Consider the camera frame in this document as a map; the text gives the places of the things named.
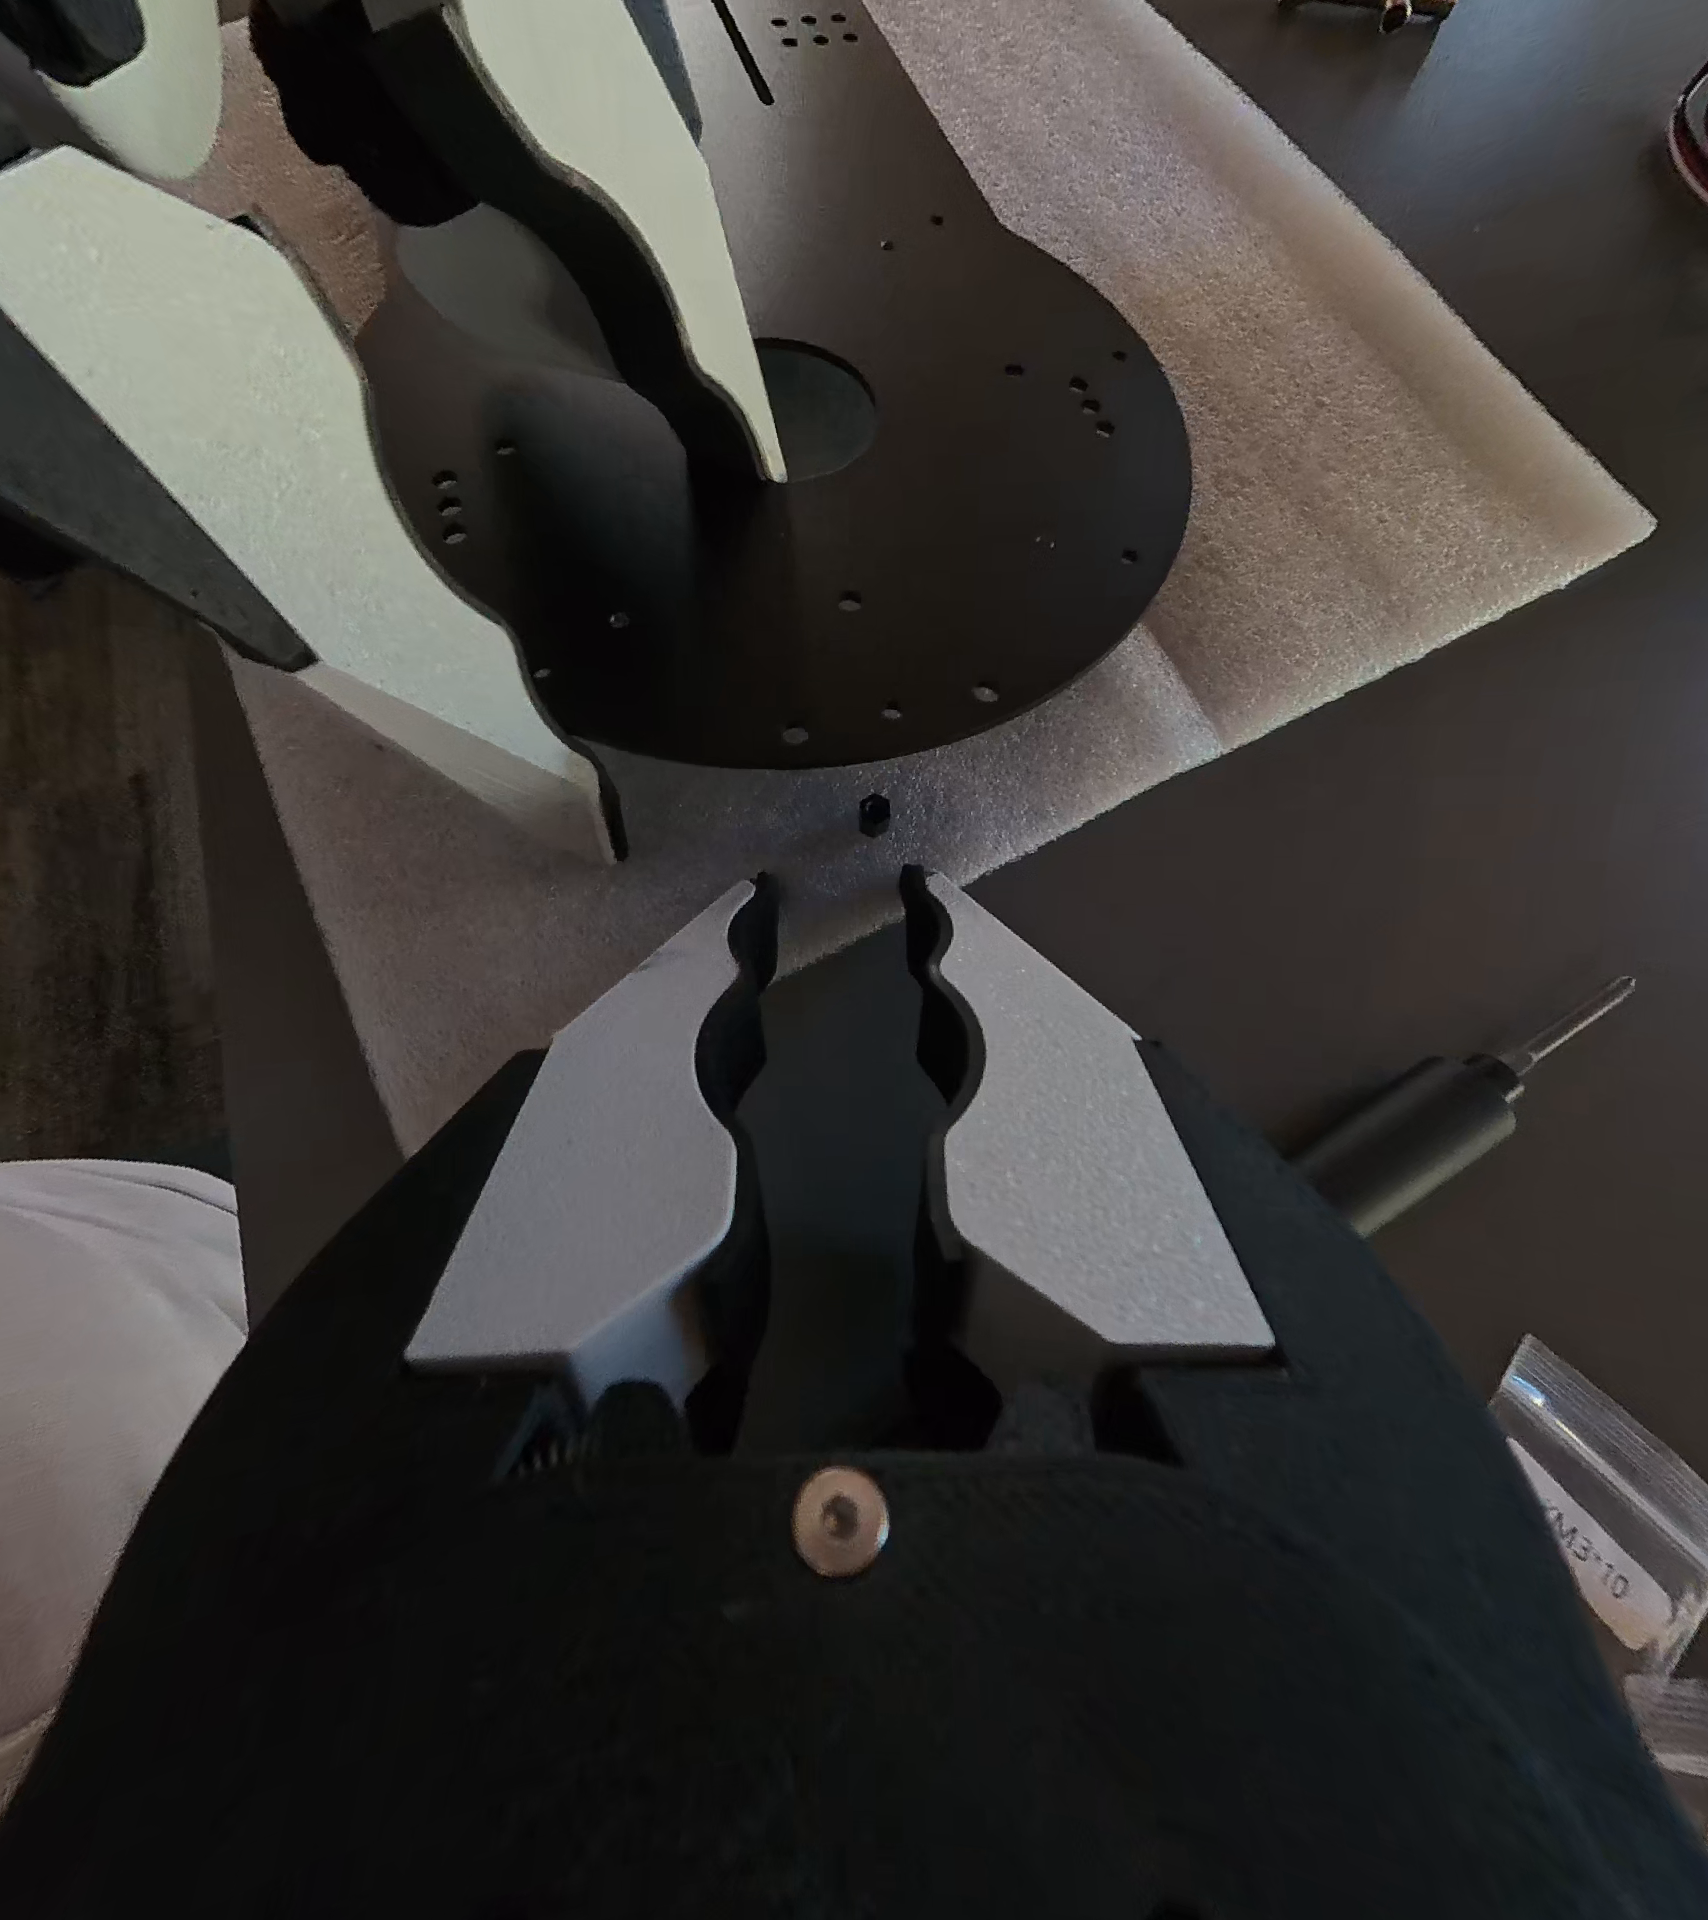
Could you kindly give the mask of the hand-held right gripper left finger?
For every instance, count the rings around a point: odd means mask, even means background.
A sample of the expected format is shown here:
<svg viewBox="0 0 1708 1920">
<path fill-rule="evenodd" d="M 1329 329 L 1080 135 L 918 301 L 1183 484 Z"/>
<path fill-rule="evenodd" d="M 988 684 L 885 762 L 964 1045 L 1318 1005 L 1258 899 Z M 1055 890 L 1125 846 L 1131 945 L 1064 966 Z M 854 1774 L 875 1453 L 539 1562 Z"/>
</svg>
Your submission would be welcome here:
<svg viewBox="0 0 1708 1920">
<path fill-rule="evenodd" d="M 737 1123 L 778 939 L 738 879 L 564 1024 L 404 1350 L 421 1374 L 698 1388 L 741 1342 Z"/>
</svg>

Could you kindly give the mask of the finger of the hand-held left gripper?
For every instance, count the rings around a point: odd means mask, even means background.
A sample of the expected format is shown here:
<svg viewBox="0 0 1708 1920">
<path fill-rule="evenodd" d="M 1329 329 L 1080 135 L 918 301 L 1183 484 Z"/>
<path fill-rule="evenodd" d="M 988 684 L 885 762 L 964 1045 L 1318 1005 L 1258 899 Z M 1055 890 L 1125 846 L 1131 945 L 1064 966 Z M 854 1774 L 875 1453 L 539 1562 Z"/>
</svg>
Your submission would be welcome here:
<svg viewBox="0 0 1708 1920">
<path fill-rule="evenodd" d="M 0 167 L 0 313 L 307 648 L 293 684 L 539 842 L 626 856 L 507 623 L 399 504 L 353 348 L 273 239 L 74 147 Z"/>
<path fill-rule="evenodd" d="M 399 224 L 404 278 L 471 341 L 621 379 L 689 459 L 791 469 L 663 9 L 621 1 L 372 3 L 370 68 L 475 201 Z"/>
</svg>

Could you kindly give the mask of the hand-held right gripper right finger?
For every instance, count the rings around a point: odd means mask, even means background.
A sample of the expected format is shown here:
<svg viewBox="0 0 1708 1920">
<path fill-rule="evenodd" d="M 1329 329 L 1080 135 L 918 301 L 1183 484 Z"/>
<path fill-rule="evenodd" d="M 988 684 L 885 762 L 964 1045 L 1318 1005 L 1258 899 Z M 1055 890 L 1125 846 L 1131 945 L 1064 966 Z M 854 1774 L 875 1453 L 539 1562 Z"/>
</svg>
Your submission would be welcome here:
<svg viewBox="0 0 1708 1920">
<path fill-rule="evenodd" d="M 938 869 L 901 899 L 938 1097 L 914 1340 L 975 1369 L 1274 1355 L 1142 1036 Z"/>
</svg>

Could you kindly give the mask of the black metal plate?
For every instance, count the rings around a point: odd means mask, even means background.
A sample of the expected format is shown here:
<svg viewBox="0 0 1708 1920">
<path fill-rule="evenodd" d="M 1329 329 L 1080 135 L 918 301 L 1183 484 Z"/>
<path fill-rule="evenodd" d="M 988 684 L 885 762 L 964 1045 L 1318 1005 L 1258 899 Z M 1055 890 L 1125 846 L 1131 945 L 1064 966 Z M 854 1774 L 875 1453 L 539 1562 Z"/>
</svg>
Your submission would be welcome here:
<svg viewBox="0 0 1708 1920">
<path fill-rule="evenodd" d="M 1178 393 L 990 210 L 866 3 L 674 3 L 782 486 L 690 468 L 614 378 L 399 284 L 362 334 L 388 471 L 537 701 L 605 751 L 812 769 L 955 746 L 1076 684 L 1167 581 Z"/>
</svg>

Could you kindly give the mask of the dark desk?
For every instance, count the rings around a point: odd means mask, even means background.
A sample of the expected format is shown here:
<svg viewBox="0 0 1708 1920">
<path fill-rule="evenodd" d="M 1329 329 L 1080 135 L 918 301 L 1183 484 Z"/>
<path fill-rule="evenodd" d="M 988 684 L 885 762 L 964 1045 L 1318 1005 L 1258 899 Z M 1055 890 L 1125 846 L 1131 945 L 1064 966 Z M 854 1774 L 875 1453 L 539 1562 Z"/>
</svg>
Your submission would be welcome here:
<svg viewBox="0 0 1708 1920">
<path fill-rule="evenodd" d="M 1420 1053 L 1638 991 L 1378 1242 L 1467 1375 L 1525 1333 L 1708 1479 L 1708 3 L 1151 3 L 1652 517 L 1380 678 L 980 876 L 1294 1144 Z M 1708 1615 L 1682 1663 L 1708 1677 Z"/>
</svg>

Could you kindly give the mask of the black screwdriver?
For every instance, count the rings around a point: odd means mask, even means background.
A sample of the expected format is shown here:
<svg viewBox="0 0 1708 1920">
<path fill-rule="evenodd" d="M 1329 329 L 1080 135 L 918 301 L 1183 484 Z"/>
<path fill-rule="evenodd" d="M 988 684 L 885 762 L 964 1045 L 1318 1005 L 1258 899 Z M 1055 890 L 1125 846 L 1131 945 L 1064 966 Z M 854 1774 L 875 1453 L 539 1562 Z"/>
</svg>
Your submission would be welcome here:
<svg viewBox="0 0 1708 1920">
<path fill-rule="evenodd" d="M 1415 1063 L 1302 1145 L 1292 1166 L 1357 1233 L 1380 1233 L 1511 1140 L 1529 1078 L 1637 985 L 1620 974 L 1504 1051 Z"/>
</svg>

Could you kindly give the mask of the person's white clothing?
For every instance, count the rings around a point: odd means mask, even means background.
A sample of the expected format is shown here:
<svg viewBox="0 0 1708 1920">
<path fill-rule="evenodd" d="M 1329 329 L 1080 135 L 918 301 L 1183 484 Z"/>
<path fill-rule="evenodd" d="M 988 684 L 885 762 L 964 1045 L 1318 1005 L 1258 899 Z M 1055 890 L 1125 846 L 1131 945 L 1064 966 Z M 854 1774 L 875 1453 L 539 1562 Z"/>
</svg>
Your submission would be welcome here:
<svg viewBox="0 0 1708 1920">
<path fill-rule="evenodd" d="M 0 1813 L 147 1500 L 247 1332 L 226 1177 L 0 1163 Z"/>
</svg>

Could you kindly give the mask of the white foam sheet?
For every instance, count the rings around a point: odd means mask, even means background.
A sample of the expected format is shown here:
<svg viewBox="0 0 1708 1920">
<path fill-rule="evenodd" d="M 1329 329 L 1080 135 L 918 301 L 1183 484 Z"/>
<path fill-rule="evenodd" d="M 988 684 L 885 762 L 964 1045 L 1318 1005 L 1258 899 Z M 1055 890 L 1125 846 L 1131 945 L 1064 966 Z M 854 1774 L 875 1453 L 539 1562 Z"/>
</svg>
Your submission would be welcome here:
<svg viewBox="0 0 1708 1920">
<path fill-rule="evenodd" d="M 1138 623 L 1048 699 L 933 750 L 733 769 L 588 743 L 626 856 L 537 839 L 283 671 L 226 667 L 329 954 L 266 935 L 254 853 L 210 869 L 236 1171 L 406 1157 L 737 881 L 778 968 L 1420 659 L 1625 554 L 1654 517 L 1151 3 L 866 3 L 993 213 L 1135 325 L 1192 499 Z M 858 829 L 888 796 L 890 829 Z"/>
</svg>

